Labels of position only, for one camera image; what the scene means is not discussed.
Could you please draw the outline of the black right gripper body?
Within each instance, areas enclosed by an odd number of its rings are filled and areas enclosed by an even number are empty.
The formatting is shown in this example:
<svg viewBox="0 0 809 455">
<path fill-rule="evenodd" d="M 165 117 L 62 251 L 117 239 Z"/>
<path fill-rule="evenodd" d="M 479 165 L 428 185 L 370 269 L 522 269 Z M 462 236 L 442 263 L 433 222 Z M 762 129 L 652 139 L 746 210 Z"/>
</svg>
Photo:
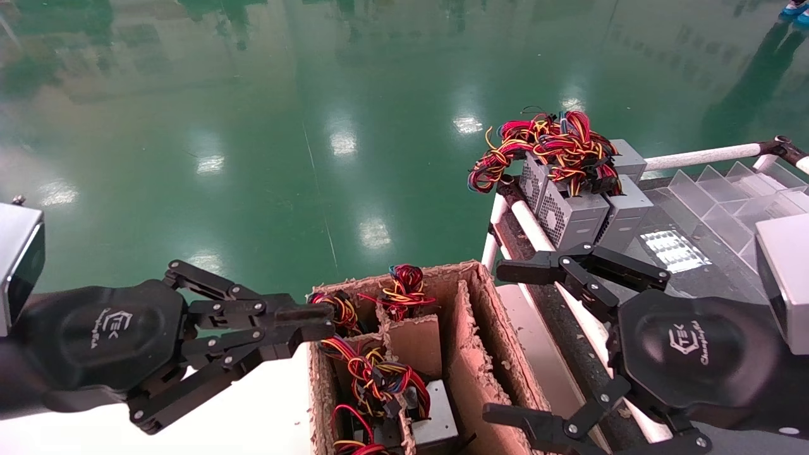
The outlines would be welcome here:
<svg viewBox="0 0 809 455">
<path fill-rule="evenodd" d="M 622 303 L 617 369 L 639 407 L 728 430 L 775 429 L 778 375 L 791 350 L 770 308 L 642 292 Z"/>
</svg>

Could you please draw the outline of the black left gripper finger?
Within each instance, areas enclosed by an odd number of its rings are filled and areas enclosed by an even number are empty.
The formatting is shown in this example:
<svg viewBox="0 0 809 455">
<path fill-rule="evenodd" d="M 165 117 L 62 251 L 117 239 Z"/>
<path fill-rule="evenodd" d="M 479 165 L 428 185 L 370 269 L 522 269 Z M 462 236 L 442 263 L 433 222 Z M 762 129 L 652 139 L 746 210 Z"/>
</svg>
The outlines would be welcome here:
<svg viewBox="0 0 809 455">
<path fill-rule="evenodd" d="M 204 298 L 188 303 L 190 320 L 201 329 L 329 325 L 333 314 L 327 305 L 298 305 L 287 293 L 258 294 L 179 260 L 169 263 L 164 282 L 173 290 L 187 289 Z"/>
<path fill-rule="evenodd" d="M 331 322 L 297 322 L 179 341 L 174 362 L 181 369 L 194 369 L 193 373 L 167 380 L 162 391 L 131 400 L 131 423 L 145 434 L 155 435 L 261 363 L 291 359 L 301 344 L 329 339 L 334 334 Z"/>
</svg>

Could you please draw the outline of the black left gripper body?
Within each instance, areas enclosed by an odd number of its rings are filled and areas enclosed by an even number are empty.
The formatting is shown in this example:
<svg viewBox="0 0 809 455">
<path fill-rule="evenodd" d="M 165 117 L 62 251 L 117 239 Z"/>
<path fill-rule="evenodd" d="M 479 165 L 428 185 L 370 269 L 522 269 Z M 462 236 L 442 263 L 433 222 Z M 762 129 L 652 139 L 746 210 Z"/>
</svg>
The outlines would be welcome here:
<svg viewBox="0 0 809 455">
<path fill-rule="evenodd" d="M 89 411 L 179 372 L 185 308 L 156 279 L 31 296 L 13 326 L 13 411 Z"/>
</svg>

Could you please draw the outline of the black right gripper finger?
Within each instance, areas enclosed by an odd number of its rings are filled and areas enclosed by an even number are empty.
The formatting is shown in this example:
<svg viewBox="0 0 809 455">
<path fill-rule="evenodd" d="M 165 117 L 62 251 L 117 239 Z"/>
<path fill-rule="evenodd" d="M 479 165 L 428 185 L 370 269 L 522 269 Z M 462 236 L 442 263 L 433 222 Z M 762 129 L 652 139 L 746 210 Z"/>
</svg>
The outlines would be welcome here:
<svg viewBox="0 0 809 455">
<path fill-rule="evenodd" d="M 484 420 L 488 423 L 520 429 L 528 439 L 529 446 L 537 451 L 558 454 L 604 454 L 601 447 L 587 444 L 586 439 L 593 427 L 614 411 L 619 400 L 630 397 L 633 384 L 622 375 L 613 377 L 598 395 L 566 420 L 548 411 L 526 407 L 484 405 Z M 619 454 L 708 454 L 712 443 L 695 427 L 685 422 L 673 421 L 672 437 L 644 446 L 628 447 Z"/>
<path fill-rule="evenodd" d="M 500 259 L 496 277 L 534 286 L 561 283 L 599 322 L 615 323 L 619 298 L 599 279 L 644 292 L 664 291 L 671 276 L 667 270 L 609 248 L 580 244 L 563 252 L 537 251 L 526 261 Z"/>
</svg>

